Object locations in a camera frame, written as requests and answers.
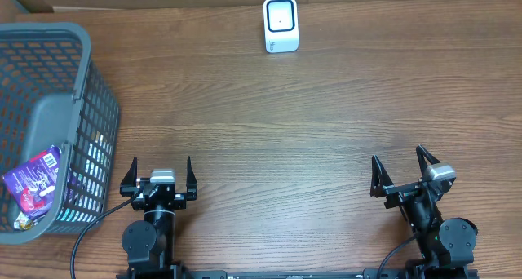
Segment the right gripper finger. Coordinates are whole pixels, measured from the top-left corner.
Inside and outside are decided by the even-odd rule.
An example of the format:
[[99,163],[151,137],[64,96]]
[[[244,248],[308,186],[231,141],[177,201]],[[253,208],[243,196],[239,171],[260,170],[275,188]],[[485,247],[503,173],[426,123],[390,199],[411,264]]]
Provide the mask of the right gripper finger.
[[418,164],[421,173],[423,174],[425,170],[430,165],[435,165],[440,163],[436,157],[434,157],[426,148],[424,148],[421,144],[416,147],[416,154],[418,158]]
[[394,184],[377,155],[372,156],[371,197],[385,197]]

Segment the purple sanitary pad pack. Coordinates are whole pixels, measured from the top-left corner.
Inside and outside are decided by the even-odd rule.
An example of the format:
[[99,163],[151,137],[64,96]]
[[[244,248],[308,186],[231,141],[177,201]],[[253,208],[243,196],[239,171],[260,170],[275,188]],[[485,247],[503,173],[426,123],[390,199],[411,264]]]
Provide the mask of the purple sanitary pad pack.
[[51,146],[2,176],[20,211],[31,220],[43,217],[52,206],[60,155],[60,149]]

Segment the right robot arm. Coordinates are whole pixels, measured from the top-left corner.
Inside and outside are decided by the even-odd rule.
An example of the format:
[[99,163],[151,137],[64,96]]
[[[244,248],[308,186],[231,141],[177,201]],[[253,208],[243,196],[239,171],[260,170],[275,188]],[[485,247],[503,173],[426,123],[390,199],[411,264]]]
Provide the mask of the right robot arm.
[[[368,278],[477,278],[470,270],[474,262],[478,228],[469,219],[443,219],[437,202],[456,180],[455,169],[434,157],[421,144],[416,147],[421,176],[417,181],[394,185],[378,156],[372,156],[370,195],[384,197],[388,209],[399,208],[412,236],[391,250]],[[411,259],[401,269],[387,268],[389,260],[412,241],[421,258]]]

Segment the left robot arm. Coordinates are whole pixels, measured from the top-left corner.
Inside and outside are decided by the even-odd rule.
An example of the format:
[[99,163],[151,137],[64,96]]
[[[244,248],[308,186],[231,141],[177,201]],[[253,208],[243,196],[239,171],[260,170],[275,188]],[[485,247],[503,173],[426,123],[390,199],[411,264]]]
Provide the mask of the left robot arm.
[[135,211],[143,218],[129,224],[122,234],[122,248],[127,254],[128,269],[124,278],[179,278],[193,275],[183,263],[174,261],[175,217],[178,210],[197,199],[197,179],[187,159],[186,191],[175,191],[172,169],[155,169],[140,178],[137,160],[120,184],[120,194],[130,198]]

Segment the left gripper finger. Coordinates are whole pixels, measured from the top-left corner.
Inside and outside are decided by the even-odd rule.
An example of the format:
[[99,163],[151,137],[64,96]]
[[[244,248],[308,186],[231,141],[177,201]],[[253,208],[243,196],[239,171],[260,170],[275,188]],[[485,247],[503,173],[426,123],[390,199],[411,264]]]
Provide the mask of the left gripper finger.
[[121,187],[135,187],[137,179],[137,157],[133,157],[132,163],[125,177],[122,179]]
[[187,178],[186,178],[186,187],[187,188],[197,188],[197,178],[192,169],[191,158],[187,158]]

